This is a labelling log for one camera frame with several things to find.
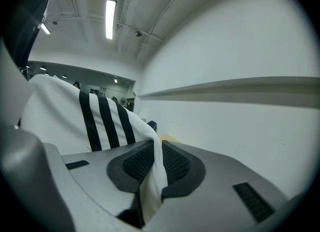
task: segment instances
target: person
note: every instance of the person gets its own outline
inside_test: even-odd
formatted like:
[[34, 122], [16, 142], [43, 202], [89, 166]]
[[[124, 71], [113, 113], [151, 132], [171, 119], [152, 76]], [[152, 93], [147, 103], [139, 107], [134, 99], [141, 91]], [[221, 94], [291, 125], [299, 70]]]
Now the person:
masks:
[[74, 84], [73, 84], [76, 88], [80, 89], [80, 83], [78, 81], [76, 81]]
[[3, 29], [4, 43], [18, 68], [25, 68], [49, 0], [18, 0]]

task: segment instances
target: ceiling track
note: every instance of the ceiling track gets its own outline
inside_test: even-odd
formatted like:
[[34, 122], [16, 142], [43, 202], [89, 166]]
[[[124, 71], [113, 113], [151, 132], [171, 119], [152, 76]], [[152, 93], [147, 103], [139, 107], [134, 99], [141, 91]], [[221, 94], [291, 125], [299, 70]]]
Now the ceiling track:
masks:
[[[75, 15], [77, 17], [80, 17], [80, 12], [79, 12], [79, 8], [78, 8], [77, 0], [71, 0], [71, 3], [72, 3], [72, 8], [73, 8]], [[79, 27], [80, 27], [80, 30], [81, 30], [83, 36], [84, 36], [85, 41], [88, 42], [88, 38], [86, 37], [87, 36], [86, 31], [85, 31], [84, 26], [81, 23], [81, 21], [79, 21]]]
[[[55, 18], [55, 19], [47, 19], [46, 21], [47, 22], [54, 22], [54, 21], [65, 21], [65, 20], [94, 20], [94, 21], [102, 21], [104, 22], [105, 20], [102, 19], [102, 18], [97, 18], [97, 17], [65, 17], [65, 18]], [[138, 30], [140, 31], [141, 33], [143, 33], [144, 35], [148, 35], [149, 33], [144, 31], [144, 30], [141, 30], [139, 28], [136, 28], [134, 26], [131, 26], [131, 25], [128, 25], [128, 24], [125, 24], [125, 23], [121, 23], [121, 22], [117, 22], [117, 21], [114, 21], [114, 23], [116, 24], [119, 24], [119, 25], [122, 25], [122, 26], [126, 26], [130, 29], [133, 29], [133, 30]], [[157, 37], [157, 36], [154, 36], [152, 34], [149, 34], [149, 36], [159, 42], [163, 42], [163, 39]]]
[[141, 51], [142, 51], [143, 45], [146, 43], [148, 37], [151, 36], [151, 34], [152, 34], [152, 32], [153, 32], [156, 24], [159, 22], [159, 20], [160, 20], [161, 17], [164, 15], [164, 13], [168, 10], [168, 8], [172, 5], [172, 3], [174, 3], [174, 1], [175, 1], [175, 0], [171, 0], [171, 1], [168, 3], [168, 5], [165, 7], [165, 9], [162, 11], [162, 13], [160, 14], [160, 16], [157, 18], [157, 20], [156, 20], [155, 23], [153, 24], [151, 30], [149, 31], [149, 33], [147, 34], [145, 40], [144, 40], [144, 41], [142, 42], [142, 44], [141, 44], [141, 48], [140, 48], [137, 56], [135, 57], [136, 59], [138, 59], [138, 57], [139, 57], [139, 55], [140, 55], [140, 53], [141, 53]]

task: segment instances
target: striped towel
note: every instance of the striped towel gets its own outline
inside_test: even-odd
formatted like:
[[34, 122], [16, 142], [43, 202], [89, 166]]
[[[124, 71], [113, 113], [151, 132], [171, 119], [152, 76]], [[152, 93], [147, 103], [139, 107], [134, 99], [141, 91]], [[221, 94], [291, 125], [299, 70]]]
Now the striped towel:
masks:
[[21, 128], [44, 143], [57, 146], [61, 155], [107, 150], [134, 142], [153, 140], [154, 164], [147, 180], [145, 222], [161, 206], [161, 192], [168, 185], [161, 142], [156, 132], [136, 114], [111, 99], [83, 92], [71, 84], [45, 75], [29, 82], [33, 94], [21, 116]]

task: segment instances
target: mesh panel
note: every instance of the mesh panel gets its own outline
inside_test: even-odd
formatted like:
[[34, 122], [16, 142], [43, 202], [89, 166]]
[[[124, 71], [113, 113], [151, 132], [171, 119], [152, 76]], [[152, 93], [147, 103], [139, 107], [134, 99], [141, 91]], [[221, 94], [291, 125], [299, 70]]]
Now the mesh panel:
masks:
[[168, 185], [181, 180], [190, 170], [190, 162], [178, 152], [163, 145], [163, 165]]
[[234, 185], [233, 188], [258, 223], [274, 213], [266, 201], [248, 183], [240, 183]]
[[154, 147], [149, 146], [126, 159], [123, 162], [122, 168], [128, 175], [138, 180], [141, 184], [151, 169], [154, 160]]

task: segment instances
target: black stripe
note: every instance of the black stripe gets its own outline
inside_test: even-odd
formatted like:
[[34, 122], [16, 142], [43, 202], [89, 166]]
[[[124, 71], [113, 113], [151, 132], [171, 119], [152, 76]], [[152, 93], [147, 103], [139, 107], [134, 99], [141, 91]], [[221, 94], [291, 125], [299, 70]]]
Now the black stripe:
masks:
[[106, 134], [108, 135], [110, 148], [119, 147], [118, 135], [112, 120], [108, 100], [104, 96], [98, 96], [100, 115], [104, 124]]
[[135, 139], [134, 131], [132, 130], [132, 126], [129, 121], [128, 113], [126, 109], [124, 109], [120, 104], [118, 104], [117, 102], [115, 103], [118, 109], [118, 115], [122, 124], [122, 128], [124, 130], [126, 141], [128, 144], [135, 143], [136, 139]]
[[94, 116], [92, 115], [90, 109], [90, 97], [89, 93], [80, 91], [79, 102], [85, 122], [86, 132], [88, 134], [90, 146], [92, 151], [101, 150], [101, 143], [99, 139], [99, 134], [97, 131]]

